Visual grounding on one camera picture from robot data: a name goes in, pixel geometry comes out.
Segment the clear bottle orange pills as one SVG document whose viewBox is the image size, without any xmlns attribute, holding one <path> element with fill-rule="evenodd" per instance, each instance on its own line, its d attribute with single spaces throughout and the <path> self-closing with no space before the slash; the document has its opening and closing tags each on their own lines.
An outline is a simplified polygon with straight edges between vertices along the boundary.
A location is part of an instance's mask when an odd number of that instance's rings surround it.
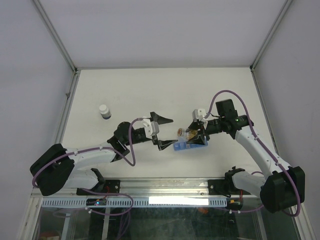
<svg viewBox="0 0 320 240">
<path fill-rule="evenodd" d="M 194 129 L 184 129 L 184 128 L 179 128 L 177 130 L 177 136 L 180 137 L 180 138 L 183 138 L 185 139 L 186 141 L 194 138 L 195 136 L 198 135 L 198 131 L 197 130 L 194 130 Z"/>
</svg>

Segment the blue weekly pill organizer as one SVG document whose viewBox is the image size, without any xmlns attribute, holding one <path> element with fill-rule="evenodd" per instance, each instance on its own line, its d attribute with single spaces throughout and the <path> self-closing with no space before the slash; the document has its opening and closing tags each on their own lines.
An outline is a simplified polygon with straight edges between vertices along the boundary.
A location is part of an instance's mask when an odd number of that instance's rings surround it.
<svg viewBox="0 0 320 240">
<path fill-rule="evenodd" d="M 187 143 L 187 140 L 183 137 L 178 137 L 177 142 L 173 144 L 174 151 L 184 151 L 196 148 L 202 148 L 208 146 L 208 141 L 205 140 L 205 144 L 195 144 L 195 143 Z"/>
</svg>

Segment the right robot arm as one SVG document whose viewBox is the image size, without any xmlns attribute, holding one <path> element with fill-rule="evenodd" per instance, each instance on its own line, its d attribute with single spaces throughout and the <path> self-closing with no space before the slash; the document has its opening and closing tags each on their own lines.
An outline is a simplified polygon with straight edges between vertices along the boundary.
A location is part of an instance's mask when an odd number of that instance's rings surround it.
<svg viewBox="0 0 320 240">
<path fill-rule="evenodd" d="M 224 174 L 223 182 L 213 187 L 214 190 L 226 197 L 240 190 L 248 192 L 260 198 L 271 213 L 293 206 L 300 210 L 305 200 L 305 172 L 302 168 L 292 167 L 271 151 L 255 132 L 249 115 L 239 115 L 231 99 L 217 102 L 216 109 L 218 117 L 212 120 L 207 119 L 204 109 L 192 112 L 192 123 L 188 128 L 197 134 L 188 140 L 188 144 L 204 145 L 211 135 L 226 133 L 248 152 L 262 175 L 233 167 Z"/>
</svg>

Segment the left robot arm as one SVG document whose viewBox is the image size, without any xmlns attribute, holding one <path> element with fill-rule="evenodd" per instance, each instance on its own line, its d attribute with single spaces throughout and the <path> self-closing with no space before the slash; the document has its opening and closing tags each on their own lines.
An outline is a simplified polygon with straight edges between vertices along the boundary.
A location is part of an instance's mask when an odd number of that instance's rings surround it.
<svg viewBox="0 0 320 240">
<path fill-rule="evenodd" d="M 159 126 L 172 122 L 172 119 L 151 112 L 149 117 L 121 122 L 113 136 L 97 146 L 78 149 L 56 143 L 31 165 L 31 184 L 45 197 L 62 189 L 75 189 L 77 195 L 112 193 L 97 165 L 125 160 L 135 166 L 136 160 L 127 158 L 128 154 L 135 154 L 135 144 L 152 142 L 160 151 L 166 149 L 176 141 L 159 140 Z"/>
</svg>

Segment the white capped pill bottle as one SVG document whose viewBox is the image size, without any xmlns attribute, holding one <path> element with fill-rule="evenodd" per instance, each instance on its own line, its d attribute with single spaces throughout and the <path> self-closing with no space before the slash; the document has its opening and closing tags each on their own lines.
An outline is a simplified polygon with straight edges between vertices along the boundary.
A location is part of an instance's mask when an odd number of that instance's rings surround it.
<svg viewBox="0 0 320 240">
<path fill-rule="evenodd" d="M 112 116 L 110 109 L 105 104 L 101 104 L 99 106 L 99 112 L 100 112 L 101 117 L 105 120 L 110 119 Z"/>
</svg>

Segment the aluminium mounting rail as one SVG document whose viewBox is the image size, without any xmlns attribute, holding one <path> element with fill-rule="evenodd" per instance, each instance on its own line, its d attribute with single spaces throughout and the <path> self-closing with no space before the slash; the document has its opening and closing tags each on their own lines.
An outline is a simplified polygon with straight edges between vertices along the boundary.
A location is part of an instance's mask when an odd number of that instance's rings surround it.
<svg viewBox="0 0 320 240">
<path fill-rule="evenodd" d="M 73 183 L 66 183 L 62 188 L 57 189 L 57 183 L 50 186 L 48 189 L 50 194 L 43 195 L 39 188 L 34 188 L 31 191 L 32 197 L 38 198 L 58 198 L 58 197 L 80 197 L 76 191 L 80 189 L 91 189 L 97 183 L 104 180 L 120 180 L 119 193 L 126 194 L 133 198 L 147 198 L 150 196 L 183 196 L 183 197 L 206 197 L 209 195 L 208 180 L 223 179 L 222 177 L 211 178 L 133 178 L 133 177 L 118 177 L 97 179 L 90 177 L 89 179 L 76 180 Z"/>
</svg>

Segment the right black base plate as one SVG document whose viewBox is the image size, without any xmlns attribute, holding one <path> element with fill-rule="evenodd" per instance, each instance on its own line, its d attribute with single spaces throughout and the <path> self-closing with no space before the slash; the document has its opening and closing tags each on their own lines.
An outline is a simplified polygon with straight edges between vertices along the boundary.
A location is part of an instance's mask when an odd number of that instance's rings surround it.
<svg viewBox="0 0 320 240">
<path fill-rule="evenodd" d="M 207 181 L 208 194 L 222 195 L 230 198 L 232 195 L 240 195 L 242 193 L 245 196 L 251 195 L 249 192 L 236 188 L 232 183 L 225 179 L 209 179 Z"/>
</svg>

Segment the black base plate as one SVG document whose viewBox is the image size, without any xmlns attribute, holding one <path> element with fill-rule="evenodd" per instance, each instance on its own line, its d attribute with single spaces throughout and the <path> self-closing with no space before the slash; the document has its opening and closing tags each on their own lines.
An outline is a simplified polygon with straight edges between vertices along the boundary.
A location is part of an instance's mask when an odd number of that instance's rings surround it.
<svg viewBox="0 0 320 240">
<path fill-rule="evenodd" d="M 93 188 L 89 189 L 89 192 L 78 188 L 76 190 L 77 196 L 89 196 L 93 195 L 92 192 L 102 194 L 103 196 L 108 193 L 119 193 L 121 181 L 119 179 L 105 179 L 104 181 L 98 182 Z"/>
<path fill-rule="evenodd" d="M 240 195 L 242 193 L 245 196 L 251 195 L 249 192 L 236 188 L 232 183 L 225 179 L 209 179 L 207 181 L 208 194 L 222 195 L 230 198 L 232 195 Z"/>
</svg>

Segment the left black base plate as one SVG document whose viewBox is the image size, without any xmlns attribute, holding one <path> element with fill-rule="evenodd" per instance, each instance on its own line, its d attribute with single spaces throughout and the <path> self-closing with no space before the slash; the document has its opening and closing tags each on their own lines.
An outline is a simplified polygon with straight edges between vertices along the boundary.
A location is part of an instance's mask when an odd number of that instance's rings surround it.
<svg viewBox="0 0 320 240">
<path fill-rule="evenodd" d="M 92 192 L 102 194 L 103 196 L 108 193 L 119 193 L 121 181 L 119 179 L 105 179 L 104 181 L 98 182 L 93 188 L 89 189 L 89 192 L 78 188 L 76 190 L 77 196 L 89 196 L 93 195 Z"/>
</svg>

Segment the right aluminium frame post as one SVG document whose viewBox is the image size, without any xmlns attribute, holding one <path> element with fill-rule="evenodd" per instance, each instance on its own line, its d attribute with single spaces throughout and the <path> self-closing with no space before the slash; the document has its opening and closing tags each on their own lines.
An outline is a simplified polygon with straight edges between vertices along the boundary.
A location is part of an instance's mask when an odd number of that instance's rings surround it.
<svg viewBox="0 0 320 240">
<path fill-rule="evenodd" d="M 262 42 L 262 45 L 260 46 L 254 60 L 252 61 L 250 65 L 250 71 L 254 72 L 255 68 L 260 62 L 260 59 L 262 58 L 264 52 L 266 51 L 268 45 L 270 44 L 272 38 L 276 34 L 276 31 L 278 30 L 280 24 L 282 23 L 283 19 L 287 15 L 288 10 L 290 9 L 291 5 L 293 4 L 294 0 L 285 0 L 279 13 L 277 14 L 275 20 L 273 21 L 265 39 Z"/>
</svg>

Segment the aluminium frame post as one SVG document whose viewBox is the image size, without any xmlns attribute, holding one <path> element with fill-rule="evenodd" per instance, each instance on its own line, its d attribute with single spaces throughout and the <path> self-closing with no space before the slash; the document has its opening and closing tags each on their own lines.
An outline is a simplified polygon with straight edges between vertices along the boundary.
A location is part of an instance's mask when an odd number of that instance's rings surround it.
<svg viewBox="0 0 320 240">
<path fill-rule="evenodd" d="M 294 0 L 285 0 L 279 13 L 277 14 L 275 20 L 273 21 L 265 39 L 262 42 L 262 45 L 260 46 L 254 60 L 252 61 L 250 65 L 250 71 L 254 72 L 255 68 L 260 62 L 260 59 L 262 58 L 264 52 L 266 51 L 268 45 L 270 44 L 272 38 L 276 34 L 276 31 L 278 30 L 280 24 L 282 23 L 283 19 L 287 15 L 288 10 L 290 9 L 291 5 L 293 4 Z"/>
<path fill-rule="evenodd" d="M 61 53 L 63 59 L 67 63 L 68 67 L 71 69 L 71 71 L 76 74 L 77 73 L 77 67 L 72 60 L 70 54 L 68 53 L 62 39 L 60 38 L 56 28 L 54 27 L 49 15 L 47 14 L 43 4 L 40 0 L 32 0 L 32 4 L 34 5 L 36 11 L 39 14 L 39 17 L 41 18 L 43 24 L 45 25 L 46 29 L 48 30 L 53 42 L 55 43 L 56 47 L 58 48 L 59 52 Z"/>
</svg>

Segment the left aluminium frame post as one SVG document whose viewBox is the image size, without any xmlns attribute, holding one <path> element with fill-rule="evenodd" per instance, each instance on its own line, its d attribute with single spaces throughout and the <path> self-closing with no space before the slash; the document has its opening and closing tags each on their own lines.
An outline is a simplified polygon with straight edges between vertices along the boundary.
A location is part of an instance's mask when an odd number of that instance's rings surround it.
<svg viewBox="0 0 320 240">
<path fill-rule="evenodd" d="M 77 67 L 72 60 L 70 54 L 68 53 L 62 39 L 60 38 L 56 28 L 54 27 L 49 15 L 47 14 L 43 4 L 40 0 L 32 0 L 32 4 L 34 5 L 36 11 L 39 14 L 39 17 L 41 18 L 43 24 L 45 25 L 46 29 L 48 30 L 53 42 L 55 43 L 56 47 L 58 48 L 59 52 L 61 53 L 63 59 L 67 63 L 68 67 L 71 69 L 71 71 L 76 74 L 77 73 Z"/>
</svg>

